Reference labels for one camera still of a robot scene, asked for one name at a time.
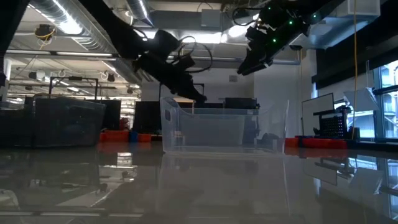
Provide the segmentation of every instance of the table surface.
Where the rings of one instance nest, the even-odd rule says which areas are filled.
[[[398,153],[2,149],[0,223],[395,223]]]

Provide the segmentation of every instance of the ceiling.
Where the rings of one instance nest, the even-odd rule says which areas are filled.
[[[105,0],[105,3],[109,7],[113,8],[114,13],[121,19],[125,20],[126,22],[130,22],[130,17],[127,14],[128,9],[126,1],[127,0]],[[198,2],[197,0],[149,0],[147,3],[150,9],[150,16],[154,19],[155,27],[149,28],[141,21],[134,21],[134,25],[136,27],[140,27],[149,37],[151,35],[153,36],[154,32],[161,27],[170,27],[170,29],[166,30],[171,32],[177,38],[182,38],[185,35],[195,34],[197,40],[199,42],[205,43],[206,46],[211,50],[214,58],[213,68],[215,68],[212,72],[196,74],[195,78],[201,80],[203,83],[229,82],[229,76],[235,75],[231,71],[236,69],[241,63],[242,59],[246,56],[246,44],[244,42],[225,44],[223,43],[221,36],[223,34],[228,34],[227,31],[221,32],[221,30],[203,29],[197,26],[197,22],[198,19],[200,20],[201,18],[202,9],[209,9],[212,7],[215,10],[227,11],[237,4],[246,4],[246,1],[210,0],[208,1],[208,4],[204,4]],[[106,41],[110,43],[107,33],[101,26],[99,26],[99,24],[91,17],[91,15],[87,14],[87,12],[84,10],[82,10],[82,13],[85,13],[85,16],[90,20],[90,32],[96,32],[96,30],[99,31],[99,34],[103,35]],[[10,50],[18,50],[18,52],[9,52],[6,54],[6,57],[10,58],[12,62],[9,89],[9,96],[11,98],[20,98],[26,94],[33,95],[36,93],[48,93],[48,77],[63,76],[64,78],[67,78],[74,75],[83,78],[98,78],[100,86],[100,90],[98,90],[98,96],[110,98],[121,96],[125,101],[139,100],[141,97],[141,91],[139,88],[141,84],[155,82],[153,78],[144,72],[139,72],[138,74],[133,75],[132,72],[125,72],[122,70],[122,68],[116,66],[115,64],[108,63],[108,60],[111,62],[114,60],[114,58],[76,55],[74,57],[69,55],[37,55],[35,50],[42,50],[46,52],[90,52],[75,41],[78,35],[66,34],[60,29],[57,29],[56,34],[51,39],[49,44],[43,44],[43,42],[36,38],[36,36],[33,34],[35,29],[38,28],[40,24],[49,24],[51,26],[55,25],[50,21],[50,19],[48,19],[48,17],[45,16],[45,13],[41,13],[41,11],[38,11],[36,8],[28,7],[9,47]],[[245,30],[246,28],[243,29],[241,35],[244,35]],[[193,44],[188,44],[185,50],[189,51],[192,46]],[[97,53],[116,53],[113,46],[109,49],[112,52],[103,51]],[[203,47],[196,47],[192,55],[196,62],[195,68],[203,68],[209,64],[208,52]],[[292,50],[285,50],[276,58],[276,63],[285,63],[286,61],[296,62],[297,53]],[[29,73],[32,72],[35,72],[36,74],[44,73],[47,77],[47,80],[46,78],[29,78]],[[106,77],[109,73],[115,74],[114,82],[107,81]],[[220,77],[215,78],[218,73],[224,75],[220,75]],[[126,79],[126,75],[134,77],[134,79]],[[76,82],[67,79],[64,79],[62,82],[66,84],[58,84],[57,87],[52,90],[52,93],[68,96],[73,95],[80,98],[92,98],[95,93],[94,82]],[[33,90],[26,90],[26,86],[32,86]],[[76,92],[68,90],[68,87],[70,89],[71,86],[78,88],[80,91]],[[127,93],[127,89],[129,87],[132,88],[133,93]]]

